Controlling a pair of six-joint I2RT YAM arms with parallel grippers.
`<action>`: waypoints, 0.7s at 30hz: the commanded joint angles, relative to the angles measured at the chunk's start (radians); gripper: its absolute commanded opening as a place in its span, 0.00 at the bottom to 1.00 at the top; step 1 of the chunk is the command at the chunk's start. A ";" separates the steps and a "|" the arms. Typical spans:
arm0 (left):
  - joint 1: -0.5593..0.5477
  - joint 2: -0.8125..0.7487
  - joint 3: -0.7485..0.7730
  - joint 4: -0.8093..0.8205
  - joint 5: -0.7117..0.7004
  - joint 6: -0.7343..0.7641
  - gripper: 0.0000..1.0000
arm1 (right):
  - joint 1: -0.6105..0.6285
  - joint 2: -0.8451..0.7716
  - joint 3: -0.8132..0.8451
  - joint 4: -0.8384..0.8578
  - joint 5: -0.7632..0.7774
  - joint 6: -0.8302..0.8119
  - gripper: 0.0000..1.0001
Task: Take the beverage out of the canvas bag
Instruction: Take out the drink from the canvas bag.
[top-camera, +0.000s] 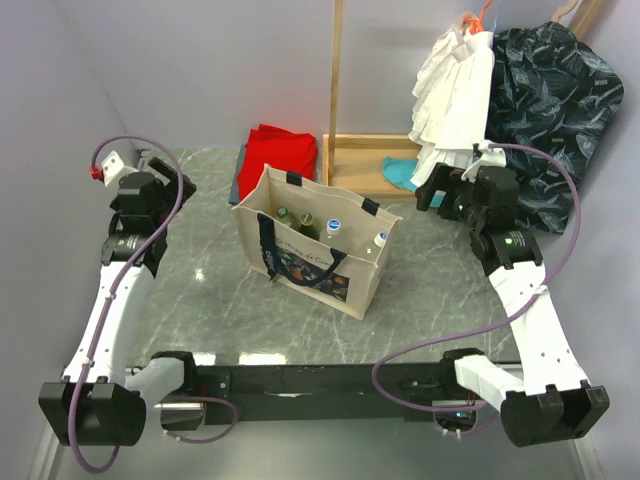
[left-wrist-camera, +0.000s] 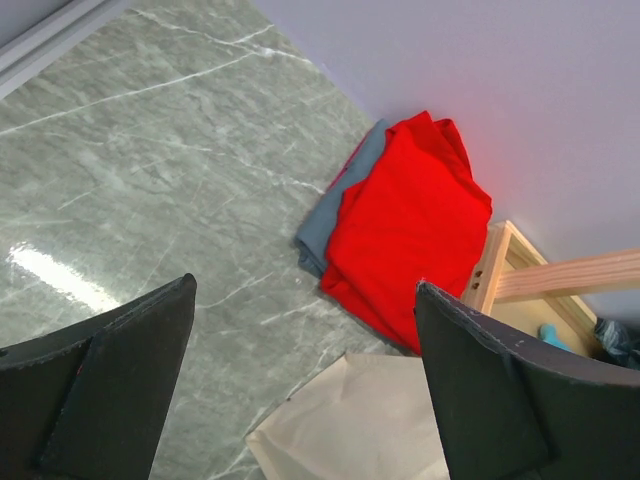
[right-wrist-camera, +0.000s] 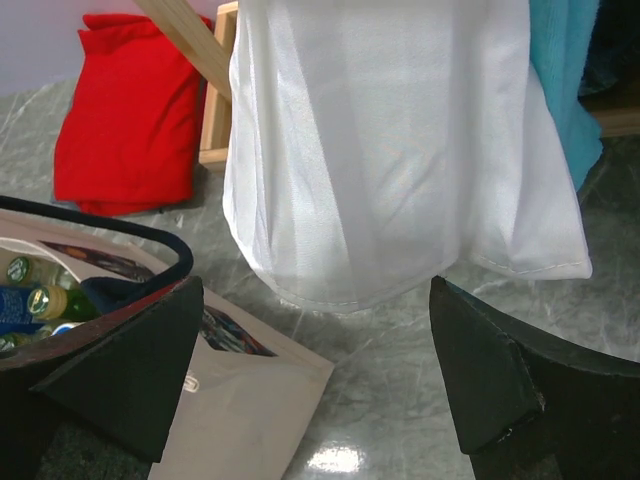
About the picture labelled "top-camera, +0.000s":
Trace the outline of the clear Pocari Sweat bottle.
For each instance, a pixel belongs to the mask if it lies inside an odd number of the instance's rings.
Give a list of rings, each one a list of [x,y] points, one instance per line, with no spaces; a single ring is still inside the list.
[[[330,219],[320,233],[319,241],[329,248],[348,252],[348,239],[338,219]]]

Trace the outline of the beige canvas tote bag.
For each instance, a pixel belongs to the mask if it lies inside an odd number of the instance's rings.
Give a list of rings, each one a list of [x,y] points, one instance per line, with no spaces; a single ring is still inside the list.
[[[338,219],[352,246],[344,253],[283,225],[275,217],[278,207],[311,213],[315,225]],[[252,269],[358,320],[374,298],[402,221],[369,198],[268,165],[232,213]],[[379,232],[388,238],[371,261],[363,247]]]

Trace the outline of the dark green Perrier bottle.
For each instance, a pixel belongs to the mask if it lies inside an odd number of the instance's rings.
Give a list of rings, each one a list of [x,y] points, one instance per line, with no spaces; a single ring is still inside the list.
[[[311,213],[303,213],[300,217],[299,232],[306,237],[318,239],[318,232],[314,225],[314,219]]]

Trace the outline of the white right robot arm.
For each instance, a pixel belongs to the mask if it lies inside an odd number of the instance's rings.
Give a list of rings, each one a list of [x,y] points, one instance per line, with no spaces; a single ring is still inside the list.
[[[515,225],[519,185],[513,171],[481,162],[469,172],[439,163],[417,189],[426,210],[438,191],[437,211],[469,229],[471,249],[498,294],[516,342],[516,377],[478,350],[448,351],[438,385],[450,398],[467,391],[495,408],[517,447],[584,437],[610,407],[605,387],[591,384],[568,344],[546,285],[535,237]]]

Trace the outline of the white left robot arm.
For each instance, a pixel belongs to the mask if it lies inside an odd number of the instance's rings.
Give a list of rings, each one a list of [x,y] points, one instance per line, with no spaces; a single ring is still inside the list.
[[[157,157],[138,170],[111,153],[102,170],[117,195],[101,248],[98,294],[70,364],[59,381],[42,385],[38,398],[64,446],[133,446],[148,410],[167,395],[189,401],[200,388],[190,353],[157,354],[136,376],[126,367],[140,309],[167,249],[166,221],[196,187]]]

